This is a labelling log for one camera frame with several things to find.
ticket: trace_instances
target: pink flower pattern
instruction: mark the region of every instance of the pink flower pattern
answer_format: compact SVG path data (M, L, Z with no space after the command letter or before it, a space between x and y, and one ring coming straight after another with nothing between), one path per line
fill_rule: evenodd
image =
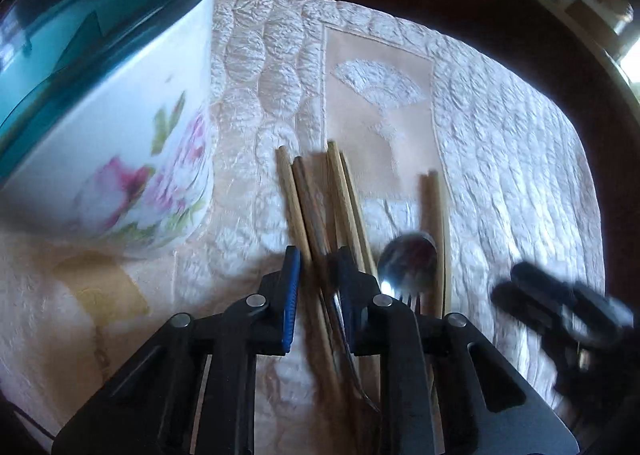
M202 111L189 122L180 145L167 164L155 174L142 195L143 203L160 214L178 214L193 205L206 187L200 175L209 160Z
M96 237L149 245L156 238L166 243L181 236L193 222L193 214L204 209L208 200L206 117L201 108L182 136L171 136L174 144L179 139L178 145L167 147L157 170L150 165L131 168L120 156L111 158L85 181L75 197L72 226ZM168 137L165 134L159 148L164 148Z
M74 205L82 218L75 226L104 232L112 228L123 213L140 197L153 169L128 168L119 156L95 172L76 196Z

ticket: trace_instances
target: quilted tablecloth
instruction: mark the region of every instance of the quilted tablecloth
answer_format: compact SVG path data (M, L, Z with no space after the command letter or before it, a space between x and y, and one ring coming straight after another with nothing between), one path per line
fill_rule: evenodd
M604 290L593 180L558 106L468 45L355 4L216 0L213 23L215 186L207 222L187 245L153 261L0 235L0 381L7 398L56 433L173 313L220 312L278 269L292 239L274 150L324 150L326 83L334 75L381 110L430 99L449 192L452 310L468 316L553 404L554 371L538 338L498 313L488 295L521 258ZM430 63L430 92L421 87L426 76L412 79L383 61L327 70L330 31ZM374 256L393 236L418 228L411 196L364 195ZM92 310L82 299L87 291L106 308ZM296 323L290 355L258 360L256 453L338 449L329 435L331 409L318 406L317 392L303 324Z

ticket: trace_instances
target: ceramic bowl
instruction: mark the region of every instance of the ceramic bowl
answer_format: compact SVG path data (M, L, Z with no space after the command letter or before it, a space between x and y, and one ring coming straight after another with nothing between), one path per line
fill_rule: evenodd
M4 9L5 34L24 1ZM213 0L42 11L0 42L0 221L131 257L184 242L213 188Z

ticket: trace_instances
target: metal spoon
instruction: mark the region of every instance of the metal spoon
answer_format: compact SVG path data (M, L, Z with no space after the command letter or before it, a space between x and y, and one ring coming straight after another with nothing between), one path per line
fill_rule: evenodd
M415 313L433 300L438 262L428 233L416 231L389 242L378 261L380 291L407 304Z

